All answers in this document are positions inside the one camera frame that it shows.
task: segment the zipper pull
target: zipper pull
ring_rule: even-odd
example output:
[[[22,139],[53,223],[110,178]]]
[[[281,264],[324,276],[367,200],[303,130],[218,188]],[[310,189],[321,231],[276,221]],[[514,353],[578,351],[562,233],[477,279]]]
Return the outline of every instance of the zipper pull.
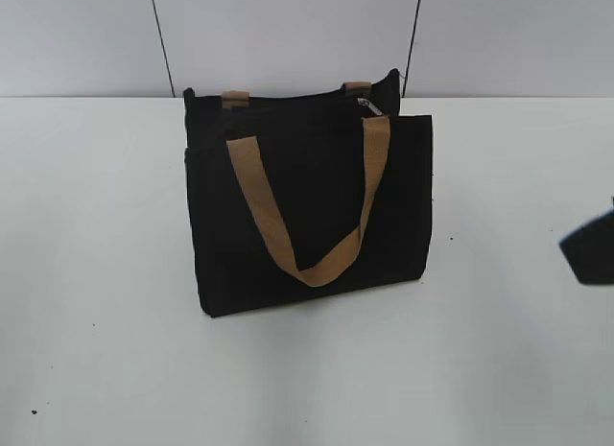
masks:
[[[384,115],[384,113],[379,108],[377,108],[369,99],[365,99],[365,98],[356,98],[356,99],[358,100],[359,106],[368,107],[371,110],[371,112],[373,112],[378,117],[381,117],[382,115]]]

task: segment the table surface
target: table surface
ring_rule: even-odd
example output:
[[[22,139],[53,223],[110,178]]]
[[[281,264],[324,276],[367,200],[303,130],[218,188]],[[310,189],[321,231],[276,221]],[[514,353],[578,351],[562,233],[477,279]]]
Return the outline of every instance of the table surface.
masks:
[[[612,444],[614,288],[558,248],[611,207],[612,111],[405,100],[434,116],[423,279],[211,319],[182,101],[0,100],[0,444]]]

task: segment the white wall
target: white wall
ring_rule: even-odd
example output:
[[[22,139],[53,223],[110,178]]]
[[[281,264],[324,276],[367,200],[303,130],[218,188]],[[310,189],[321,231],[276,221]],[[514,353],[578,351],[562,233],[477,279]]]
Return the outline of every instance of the white wall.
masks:
[[[403,70],[416,0],[155,0],[176,93]],[[409,96],[614,96],[614,0],[422,0]],[[170,96],[152,0],[0,0],[0,96]]]
[[[422,0],[409,95],[614,96],[614,0]]]
[[[0,0],[0,96],[169,96],[151,0]]]
[[[330,90],[404,69],[415,0],[155,0],[177,93]]]

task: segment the bag handle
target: bag handle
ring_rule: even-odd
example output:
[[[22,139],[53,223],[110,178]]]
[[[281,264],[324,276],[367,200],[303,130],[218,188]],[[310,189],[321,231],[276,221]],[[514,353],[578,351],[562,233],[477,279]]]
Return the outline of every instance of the bag handle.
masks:
[[[248,91],[225,91],[222,93],[222,108],[249,107]]]
[[[363,119],[365,200],[359,225],[317,264],[306,270],[296,266],[295,252],[265,173],[256,136],[226,141],[230,161],[251,215],[275,264],[308,286],[326,285],[351,266],[361,250],[366,224],[382,179],[390,147],[390,119]]]
[[[372,84],[370,82],[345,82],[342,85],[342,90],[345,92],[345,96],[368,99],[371,97],[371,87]]]

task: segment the tan handle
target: tan handle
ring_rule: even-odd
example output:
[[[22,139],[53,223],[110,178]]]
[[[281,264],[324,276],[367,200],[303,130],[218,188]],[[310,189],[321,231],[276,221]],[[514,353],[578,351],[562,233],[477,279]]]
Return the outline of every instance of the tan handle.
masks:
[[[356,96],[359,98],[371,97],[371,82],[345,82],[342,85],[345,96]]]
[[[248,91],[225,91],[222,93],[222,108],[249,107]]]
[[[265,174],[256,136],[226,141],[230,161],[267,250],[277,266],[308,286],[323,286],[351,266],[361,250],[375,192],[382,179],[390,147],[388,117],[363,119],[365,142],[365,200],[359,225],[317,264],[306,270],[296,266],[290,235]]]

